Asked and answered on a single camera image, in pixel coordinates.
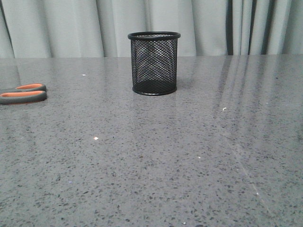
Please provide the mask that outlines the grey pleated curtain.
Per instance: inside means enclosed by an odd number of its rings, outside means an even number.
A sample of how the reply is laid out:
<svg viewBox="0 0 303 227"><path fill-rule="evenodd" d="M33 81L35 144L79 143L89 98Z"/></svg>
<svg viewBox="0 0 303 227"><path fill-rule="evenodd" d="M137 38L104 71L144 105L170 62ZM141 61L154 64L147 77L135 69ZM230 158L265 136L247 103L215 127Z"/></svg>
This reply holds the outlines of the grey pleated curtain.
<svg viewBox="0 0 303 227"><path fill-rule="evenodd" d="M129 33L181 34L180 56L301 54L300 0L3 0L2 58L127 57Z"/></svg>

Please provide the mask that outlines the grey orange handled scissors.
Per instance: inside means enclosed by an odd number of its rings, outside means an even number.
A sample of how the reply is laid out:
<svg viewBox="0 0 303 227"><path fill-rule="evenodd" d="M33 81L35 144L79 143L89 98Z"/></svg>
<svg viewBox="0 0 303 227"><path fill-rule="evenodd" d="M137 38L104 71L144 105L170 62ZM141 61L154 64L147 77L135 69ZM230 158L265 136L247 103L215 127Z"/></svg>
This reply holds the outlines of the grey orange handled scissors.
<svg viewBox="0 0 303 227"><path fill-rule="evenodd" d="M26 84L0 91L1 105L33 103L44 101L46 99L46 85L41 83Z"/></svg>

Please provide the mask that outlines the black mesh pen cup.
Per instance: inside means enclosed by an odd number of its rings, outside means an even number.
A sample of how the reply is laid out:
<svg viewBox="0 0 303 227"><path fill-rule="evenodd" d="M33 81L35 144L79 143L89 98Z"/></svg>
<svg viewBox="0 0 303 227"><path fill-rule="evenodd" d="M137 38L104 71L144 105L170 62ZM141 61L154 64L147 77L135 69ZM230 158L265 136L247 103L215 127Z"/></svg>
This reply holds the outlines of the black mesh pen cup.
<svg viewBox="0 0 303 227"><path fill-rule="evenodd" d="M161 96L177 90L177 51L181 34L149 31L128 34L133 91Z"/></svg>

